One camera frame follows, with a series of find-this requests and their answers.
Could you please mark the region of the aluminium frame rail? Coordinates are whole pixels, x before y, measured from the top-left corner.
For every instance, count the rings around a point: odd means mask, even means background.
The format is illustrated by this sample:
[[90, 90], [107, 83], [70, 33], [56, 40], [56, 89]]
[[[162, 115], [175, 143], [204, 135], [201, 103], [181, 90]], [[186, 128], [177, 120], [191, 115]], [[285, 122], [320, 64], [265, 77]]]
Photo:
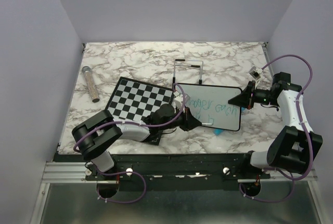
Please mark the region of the aluminium frame rail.
[[[93, 176], [90, 180], [88, 179], [90, 172], [87, 171], [85, 163], [73, 162], [73, 163], [59, 163], [59, 162], [47, 162], [42, 175], [42, 183], [106, 183], [106, 184], [116, 184], [116, 180], [105, 180], [99, 179], [98, 176]], [[270, 172], [270, 178], [260, 179], [261, 182], [281, 182], [287, 181], [279, 172]], [[212, 179], [213, 175], [195, 173], [192, 175], [175, 175], [175, 176], [163, 176], [163, 175], [148, 175], [148, 181], [153, 181], [154, 179]], [[238, 182], [255, 182], [254, 179], [237, 179]], [[315, 169], [303, 179], [303, 181], [317, 181], [318, 176]]]

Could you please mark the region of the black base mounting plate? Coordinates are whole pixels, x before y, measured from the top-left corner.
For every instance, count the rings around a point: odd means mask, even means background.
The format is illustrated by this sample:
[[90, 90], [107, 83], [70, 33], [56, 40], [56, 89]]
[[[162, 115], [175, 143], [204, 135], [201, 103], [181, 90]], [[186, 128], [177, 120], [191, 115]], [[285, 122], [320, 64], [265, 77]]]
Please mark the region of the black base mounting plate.
[[54, 162], [83, 165], [84, 181], [103, 190], [142, 192], [238, 189], [241, 182], [284, 180], [276, 171], [262, 172], [250, 166], [249, 153], [220, 154], [116, 154], [111, 172], [101, 175], [80, 155], [55, 154]]

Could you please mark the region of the black framed whiteboard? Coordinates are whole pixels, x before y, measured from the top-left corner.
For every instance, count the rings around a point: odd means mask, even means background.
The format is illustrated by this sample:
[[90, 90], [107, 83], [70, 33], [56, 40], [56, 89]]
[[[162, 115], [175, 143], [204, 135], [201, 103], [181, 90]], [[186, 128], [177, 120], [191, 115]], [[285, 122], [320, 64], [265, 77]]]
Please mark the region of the black framed whiteboard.
[[240, 130], [241, 107], [228, 104], [228, 100], [239, 95], [241, 88], [187, 83], [180, 86], [189, 96], [186, 106], [201, 123], [213, 123], [207, 127], [215, 129]]

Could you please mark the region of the blue cylindrical tube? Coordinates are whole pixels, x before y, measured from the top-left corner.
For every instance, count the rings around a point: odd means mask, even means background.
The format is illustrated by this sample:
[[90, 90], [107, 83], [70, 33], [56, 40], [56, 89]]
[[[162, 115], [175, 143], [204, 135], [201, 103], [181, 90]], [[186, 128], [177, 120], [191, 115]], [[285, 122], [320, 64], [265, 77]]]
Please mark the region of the blue cylindrical tube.
[[223, 129], [214, 129], [213, 133], [218, 136], [220, 135], [224, 130]]

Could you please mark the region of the glittery silver tube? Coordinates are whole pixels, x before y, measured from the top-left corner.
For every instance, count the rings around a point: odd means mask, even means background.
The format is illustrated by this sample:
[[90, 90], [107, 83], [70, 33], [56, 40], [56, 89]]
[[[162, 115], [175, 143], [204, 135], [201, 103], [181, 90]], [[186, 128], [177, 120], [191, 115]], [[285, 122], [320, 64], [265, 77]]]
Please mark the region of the glittery silver tube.
[[82, 68], [82, 73], [86, 81], [88, 93], [93, 103], [97, 103], [100, 101], [99, 94], [93, 79], [92, 69], [88, 66], [84, 66]]

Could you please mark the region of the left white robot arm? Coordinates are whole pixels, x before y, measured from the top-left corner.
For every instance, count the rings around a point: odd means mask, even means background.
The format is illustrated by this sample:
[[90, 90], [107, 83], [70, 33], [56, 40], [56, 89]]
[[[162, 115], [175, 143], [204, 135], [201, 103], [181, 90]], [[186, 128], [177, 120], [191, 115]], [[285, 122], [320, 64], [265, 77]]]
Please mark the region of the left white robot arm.
[[202, 126], [188, 107], [175, 109], [163, 104], [155, 112], [139, 122], [113, 118], [108, 110], [102, 110], [72, 130], [75, 140], [74, 151], [82, 154], [87, 162], [97, 167], [97, 173], [104, 180], [115, 175], [114, 160], [107, 149], [117, 140], [151, 142], [164, 130], [179, 127], [190, 131]]

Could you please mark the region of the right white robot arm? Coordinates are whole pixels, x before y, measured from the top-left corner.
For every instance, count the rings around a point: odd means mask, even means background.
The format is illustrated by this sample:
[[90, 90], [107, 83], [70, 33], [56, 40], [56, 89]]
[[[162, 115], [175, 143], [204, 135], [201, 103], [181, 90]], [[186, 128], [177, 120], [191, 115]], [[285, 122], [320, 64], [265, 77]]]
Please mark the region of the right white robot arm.
[[255, 103], [277, 107], [284, 127], [267, 151], [252, 152], [250, 160], [239, 165], [240, 174], [251, 178], [258, 169], [283, 169], [303, 175], [308, 170], [322, 146], [323, 139], [315, 134], [307, 122], [303, 107], [303, 93], [300, 85], [291, 82], [289, 73], [280, 72], [273, 76], [270, 89], [257, 89], [250, 81], [239, 95], [228, 103], [251, 109]]

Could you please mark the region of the black and white chessboard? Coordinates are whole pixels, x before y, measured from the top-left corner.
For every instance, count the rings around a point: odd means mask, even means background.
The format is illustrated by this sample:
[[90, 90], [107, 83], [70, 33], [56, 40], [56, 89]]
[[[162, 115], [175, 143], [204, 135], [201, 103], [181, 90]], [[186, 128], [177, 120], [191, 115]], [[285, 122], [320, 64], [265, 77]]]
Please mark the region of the black and white chessboard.
[[139, 122], [172, 99], [170, 88], [120, 77], [106, 110], [114, 119]]

